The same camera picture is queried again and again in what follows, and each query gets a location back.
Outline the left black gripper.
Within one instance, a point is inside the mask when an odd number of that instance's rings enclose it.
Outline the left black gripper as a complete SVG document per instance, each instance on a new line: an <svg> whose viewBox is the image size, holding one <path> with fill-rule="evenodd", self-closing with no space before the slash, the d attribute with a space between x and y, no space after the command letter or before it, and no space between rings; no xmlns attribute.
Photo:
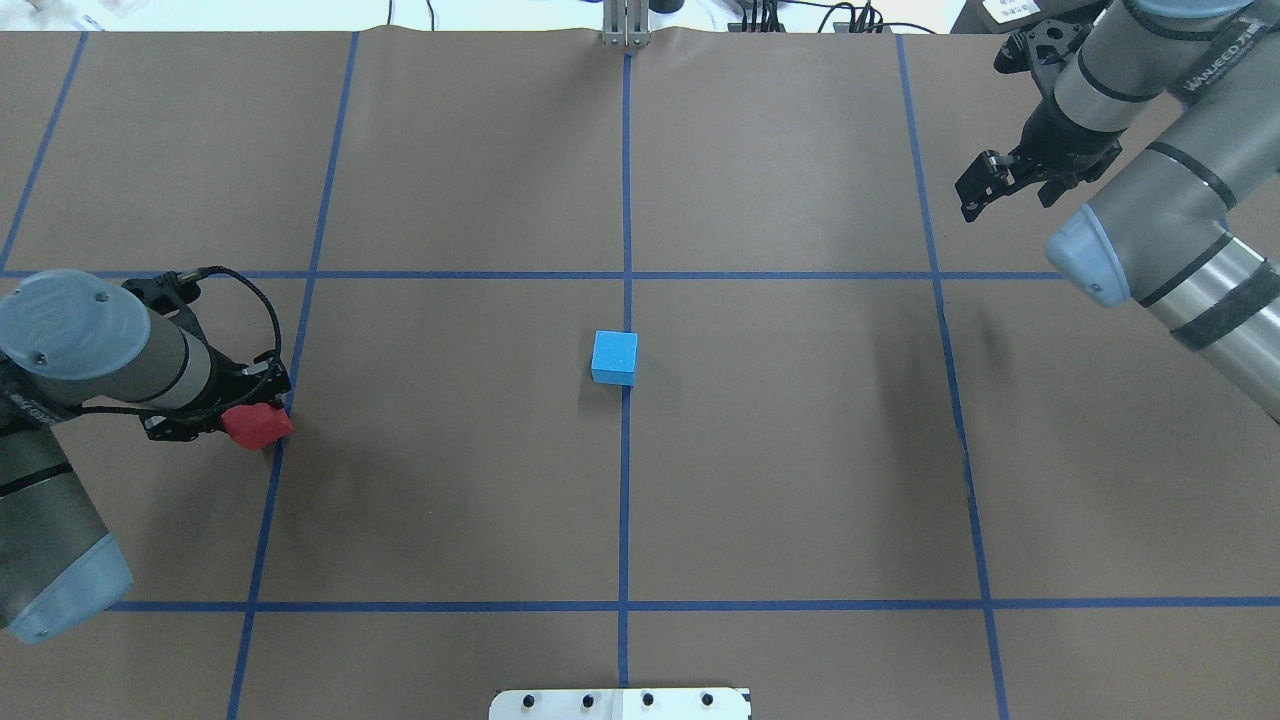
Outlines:
<svg viewBox="0 0 1280 720"><path fill-rule="evenodd" d="M265 356L261 352L251 363L239 363L218 350L211 350L210 354L212 374L206 388L206 414L143 415L140 423L148 439L187 443L211 433L225 434L223 415L234 407L256 404L284 407L292 383L279 356Z"/></svg>

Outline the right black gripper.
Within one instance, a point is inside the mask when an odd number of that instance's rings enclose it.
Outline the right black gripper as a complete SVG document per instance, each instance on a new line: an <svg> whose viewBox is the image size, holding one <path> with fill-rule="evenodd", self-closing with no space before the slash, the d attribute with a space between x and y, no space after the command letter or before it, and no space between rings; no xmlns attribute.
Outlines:
<svg viewBox="0 0 1280 720"><path fill-rule="evenodd" d="M965 223L995 201L1041 183L1043 208L1080 182L1097 181L1120 154L1120 131L1102 132L1071 120L1055 100L1042 100L1021 129L1016 154L984 150L955 182Z"/></svg>

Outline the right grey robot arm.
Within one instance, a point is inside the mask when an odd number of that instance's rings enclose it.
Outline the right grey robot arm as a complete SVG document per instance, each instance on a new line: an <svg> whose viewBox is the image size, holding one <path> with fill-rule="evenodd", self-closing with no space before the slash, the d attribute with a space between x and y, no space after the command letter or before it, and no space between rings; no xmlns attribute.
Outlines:
<svg viewBox="0 0 1280 720"><path fill-rule="evenodd" d="M957 178L966 222L1028 186L1055 205L1103 176L1155 100L1183 105L1044 252L1097 304L1138 302L1276 416L1277 264L1225 218L1277 174L1277 4L1108 1L1015 29L993 65L1028 73L1039 102L1012 150L980 152Z"/></svg>

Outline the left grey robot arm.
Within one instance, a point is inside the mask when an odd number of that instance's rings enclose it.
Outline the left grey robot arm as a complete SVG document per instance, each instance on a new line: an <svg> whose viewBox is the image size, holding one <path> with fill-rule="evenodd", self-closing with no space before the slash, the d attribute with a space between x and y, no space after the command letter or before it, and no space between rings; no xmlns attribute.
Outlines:
<svg viewBox="0 0 1280 720"><path fill-rule="evenodd" d="M230 278L261 304L269 346L216 348L195 313L202 283ZM156 443L223 436L257 452L293 428L279 314L225 266L120 282L38 272L3 296L3 629L42 644L125 598L134 578L78 461L109 420Z"/></svg>

